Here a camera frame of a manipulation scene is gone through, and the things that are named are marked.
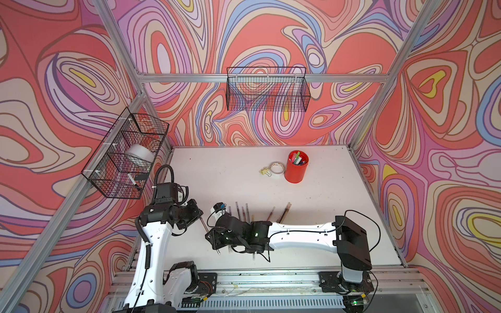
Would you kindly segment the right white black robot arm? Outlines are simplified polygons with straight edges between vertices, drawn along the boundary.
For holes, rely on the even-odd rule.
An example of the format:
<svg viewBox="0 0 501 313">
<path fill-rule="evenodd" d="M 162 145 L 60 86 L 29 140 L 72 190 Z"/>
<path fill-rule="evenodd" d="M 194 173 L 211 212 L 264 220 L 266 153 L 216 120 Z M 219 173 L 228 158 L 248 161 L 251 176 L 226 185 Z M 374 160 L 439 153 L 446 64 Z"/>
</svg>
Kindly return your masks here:
<svg viewBox="0 0 501 313">
<path fill-rule="evenodd" d="M 374 290 L 369 282 L 372 262 L 367 232 L 344 215 L 333 222 L 286 225 L 270 221 L 244 222 L 223 213 L 205 234 L 213 250 L 230 247 L 236 253 L 256 254 L 270 262 L 279 249 L 318 249 L 338 255 L 339 272 L 320 275 L 323 292 L 342 296 Z"/>
</svg>

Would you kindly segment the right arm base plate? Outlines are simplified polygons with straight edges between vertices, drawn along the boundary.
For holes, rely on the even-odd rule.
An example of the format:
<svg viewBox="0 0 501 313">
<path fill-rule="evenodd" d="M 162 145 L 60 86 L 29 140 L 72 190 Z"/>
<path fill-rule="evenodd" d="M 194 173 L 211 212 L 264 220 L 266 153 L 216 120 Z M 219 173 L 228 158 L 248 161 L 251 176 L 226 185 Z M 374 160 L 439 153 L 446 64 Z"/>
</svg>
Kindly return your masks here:
<svg viewBox="0 0 501 313">
<path fill-rule="evenodd" d="M 343 279 L 341 271 L 321 271 L 318 273 L 323 293 L 337 293 L 346 296 L 351 293 L 370 293 L 374 291 L 372 280 L 367 271 L 362 272 L 360 283 L 348 282 Z"/>
</svg>

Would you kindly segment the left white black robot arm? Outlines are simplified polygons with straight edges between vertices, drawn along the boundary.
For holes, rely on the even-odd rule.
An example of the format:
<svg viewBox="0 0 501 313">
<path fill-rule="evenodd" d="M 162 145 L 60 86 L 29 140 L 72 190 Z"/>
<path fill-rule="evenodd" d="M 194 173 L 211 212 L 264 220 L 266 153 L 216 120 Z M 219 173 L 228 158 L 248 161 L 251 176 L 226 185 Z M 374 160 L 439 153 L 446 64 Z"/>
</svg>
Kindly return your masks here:
<svg viewBox="0 0 501 313">
<path fill-rule="evenodd" d="M 119 312 L 177 312 L 185 293 L 194 292 L 200 283 L 193 261 L 174 264 L 167 274 L 164 259 L 172 237 L 186 233 L 200 220 L 203 211 L 189 188 L 175 182 L 168 164 L 155 173 L 150 204 L 134 220 L 142 240 L 133 282 Z"/>
</svg>

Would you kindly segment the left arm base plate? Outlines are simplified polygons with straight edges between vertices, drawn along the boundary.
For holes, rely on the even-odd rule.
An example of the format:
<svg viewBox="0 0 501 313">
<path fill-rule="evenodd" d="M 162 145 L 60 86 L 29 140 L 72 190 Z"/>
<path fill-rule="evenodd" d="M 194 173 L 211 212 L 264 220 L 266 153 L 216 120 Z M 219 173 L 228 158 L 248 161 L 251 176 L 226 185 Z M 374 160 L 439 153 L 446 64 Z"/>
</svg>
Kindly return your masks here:
<svg viewBox="0 0 501 313">
<path fill-rule="evenodd" d="M 209 297 L 217 291 L 217 280 L 218 274 L 216 274 L 216 272 L 199 273 L 198 285 L 193 288 L 190 287 L 185 292 L 185 295 Z"/>
</svg>

